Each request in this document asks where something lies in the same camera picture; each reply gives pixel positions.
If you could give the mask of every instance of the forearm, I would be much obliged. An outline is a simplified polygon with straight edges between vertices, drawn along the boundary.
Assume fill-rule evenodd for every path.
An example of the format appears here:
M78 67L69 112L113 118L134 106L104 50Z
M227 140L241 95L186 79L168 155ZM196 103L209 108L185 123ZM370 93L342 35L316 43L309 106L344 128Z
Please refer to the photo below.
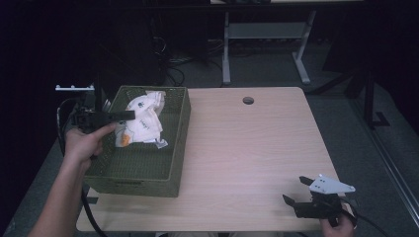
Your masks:
M85 170L63 163L30 236L73 236Z

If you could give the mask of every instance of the human hand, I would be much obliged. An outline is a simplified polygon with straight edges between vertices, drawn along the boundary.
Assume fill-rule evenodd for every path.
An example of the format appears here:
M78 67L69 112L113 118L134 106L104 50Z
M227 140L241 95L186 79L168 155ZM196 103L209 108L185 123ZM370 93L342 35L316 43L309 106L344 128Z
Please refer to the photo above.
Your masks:
M354 237L355 230L348 216L339 216L339 225L332 227L327 219L320 219L321 229L324 237Z
M82 165L86 171L91 164L90 157L102 152L102 137L115 128L116 124L110 123L89 134L77 128L67 131L63 166Z

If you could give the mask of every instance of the gray carpet floor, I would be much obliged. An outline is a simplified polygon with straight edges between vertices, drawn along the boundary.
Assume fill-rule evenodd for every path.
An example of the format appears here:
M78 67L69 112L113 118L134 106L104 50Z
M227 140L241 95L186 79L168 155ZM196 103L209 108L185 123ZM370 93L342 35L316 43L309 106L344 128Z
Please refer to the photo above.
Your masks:
M322 71L329 44L310 44L303 57L311 79L302 85L293 64L291 52L296 42L275 47L252 47L250 53L231 57L231 85L229 87L296 86L304 91L315 89L338 76ZM185 74L184 86L188 88L219 87L222 82L221 56L210 62L193 61L176 66ZM170 70L176 80L178 71ZM172 86L167 80L166 86ZM369 218L389 236L419 236L419 229L404 204L397 188L384 166L380 152L372 140L371 130L360 117L363 96L349 100L343 92L347 83L341 83L319 96L307 96L309 105L322 134L340 180L357 188L348 199L359 214ZM383 112L390 126L377 127L375 135L392 157L412 193L419 197L419 138L396 109L388 93L376 86L375 110ZM60 165L57 143L45 159L36 179L12 220L10 231L4 236L26 236L42 210L48 190ZM366 221L359 220L357 237L383 236ZM109 233L109 236L154 236L155 233ZM319 232L304 233L321 236ZM76 232L76 236L97 236L95 233ZM286 233L286 237L300 236Z

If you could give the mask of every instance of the basket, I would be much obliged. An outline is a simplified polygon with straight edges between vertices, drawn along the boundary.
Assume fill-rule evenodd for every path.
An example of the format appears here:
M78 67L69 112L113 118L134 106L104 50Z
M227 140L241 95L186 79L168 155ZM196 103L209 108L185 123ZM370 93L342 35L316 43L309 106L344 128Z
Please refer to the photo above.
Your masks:
M110 112L120 112L145 91L165 91L165 105L159 119L161 138L169 144L132 143L115 147L115 134L103 138L103 152L93 160L86 183L98 193L175 198L181 184L185 142L191 104L186 88L121 86Z

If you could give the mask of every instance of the person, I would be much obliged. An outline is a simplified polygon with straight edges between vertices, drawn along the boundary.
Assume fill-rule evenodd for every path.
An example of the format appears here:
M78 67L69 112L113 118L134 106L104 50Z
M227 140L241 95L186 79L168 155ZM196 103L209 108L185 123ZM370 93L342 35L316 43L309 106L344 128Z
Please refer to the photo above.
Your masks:
M102 137L114 131L115 123L84 134L77 128L66 133L65 154L58 175L52 184L41 215L29 233L30 237L73 236L77 222L83 177L91 165L90 157L102 152ZM339 226L332 227L328 220L320 220L324 237L353 237L354 227L348 217L342 215ZM194 236L191 233L175 233L169 236ZM241 236L232 233L233 237Z

